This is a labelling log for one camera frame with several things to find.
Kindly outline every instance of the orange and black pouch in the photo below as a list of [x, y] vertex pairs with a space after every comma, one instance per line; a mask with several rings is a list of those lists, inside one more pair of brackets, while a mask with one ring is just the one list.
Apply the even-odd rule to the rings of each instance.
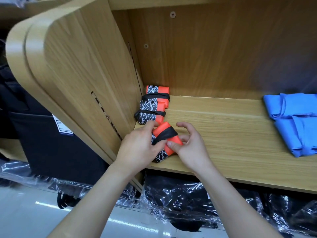
[[[152, 145], [155, 145], [164, 139], [183, 145], [183, 142], [177, 135], [178, 133], [175, 131], [175, 129], [168, 122], [164, 122], [152, 131]], [[156, 163], [160, 163], [173, 153], [175, 152], [171, 150], [167, 145], [165, 145], [164, 149], [158, 153], [154, 161]]]
[[146, 86], [146, 95], [143, 95], [142, 100], [151, 100], [164, 102], [165, 108], [168, 108], [170, 102], [170, 88], [162, 86]]
[[146, 124], [149, 120], [162, 124], [165, 116], [165, 103], [157, 101], [142, 100], [140, 110], [134, 114], [134, 118], [139, 124]]

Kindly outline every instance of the hand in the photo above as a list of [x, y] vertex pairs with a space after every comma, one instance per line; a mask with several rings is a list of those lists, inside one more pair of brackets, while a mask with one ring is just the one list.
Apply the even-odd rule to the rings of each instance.
[[207, 166], [213, 166], [204, 140], [194, 126], [187, 122], [178, 122], [176, 125], [186, 128], [189, 135], [179, 135], [179, 138], [183, 141], [183, 146], [172, 141], [168, 141], [167, 146], [174, 150], [182, 162], [195, 173]]
[[114, 163], [119, 164], [131, 176], [146, 168], [165, 147], [167, 140], [152, 145], [154, 126], [157, 126], [155, 121], [148, 121], [144, 127], [127, 134], [121, 143]]

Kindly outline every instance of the forearm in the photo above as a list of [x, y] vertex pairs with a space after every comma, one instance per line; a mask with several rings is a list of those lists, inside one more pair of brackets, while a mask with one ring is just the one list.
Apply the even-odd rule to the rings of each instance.
[[230, 238], [282, 237], [212, 165], [196, 173]]
[[48, 236], [49, 238], [99, 238], [110, 213], [131, 176], [115, 162], [88, 194]]

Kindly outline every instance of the wooden cabinet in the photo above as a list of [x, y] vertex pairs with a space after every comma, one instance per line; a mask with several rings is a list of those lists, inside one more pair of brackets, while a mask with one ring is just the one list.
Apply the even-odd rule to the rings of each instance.
[[[317, 0], [49, 1], [65, 4], [12, 28], [10, 68], [106, 162], [144, 85], [169, 86], [165, 120], [193, 123], [226, 178], [317, 193], [316, 156], [294, 158], [261, 101], [317, 92]], [[192, 174], [178, 156], [148, 168]]]

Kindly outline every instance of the person's left hand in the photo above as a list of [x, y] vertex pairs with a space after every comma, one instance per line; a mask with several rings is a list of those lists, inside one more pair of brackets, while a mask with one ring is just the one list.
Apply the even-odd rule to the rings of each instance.
[[161, 140], [156, 145], [151, 143], [152, 130], [156, 125], [155, 121], [148, 121], [144, 127], [127, 134], [121, 143], [114, 163], [131, 176], [146, 168], [164, 149], [167, 140]]

